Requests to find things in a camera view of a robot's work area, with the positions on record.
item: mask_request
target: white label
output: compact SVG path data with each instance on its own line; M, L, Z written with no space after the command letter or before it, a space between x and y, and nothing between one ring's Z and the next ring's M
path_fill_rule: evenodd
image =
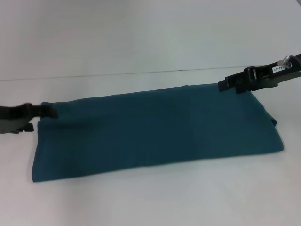
M276 73L276 72L280 72L280 71L285 70L285 67L276 66L276 67L273 67L272 70L273 70L273 73Z

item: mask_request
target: folded fabric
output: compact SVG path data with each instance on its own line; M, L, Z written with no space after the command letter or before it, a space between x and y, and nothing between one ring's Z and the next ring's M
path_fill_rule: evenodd
M283 150L253 94L217 84L43 104L59 118L38 123L34 182Z

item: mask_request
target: black clamp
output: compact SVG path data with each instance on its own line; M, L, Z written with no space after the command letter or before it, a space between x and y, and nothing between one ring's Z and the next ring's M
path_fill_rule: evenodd
M34 117L58 118L57 112L51 106L23 104L17 107L0 106L0 134L19 132L33 132L33 125L29 123Z
M301 54L261 67L247 67L218 83L219 91L235 87L236 93L278 86L278 83L301 77Z

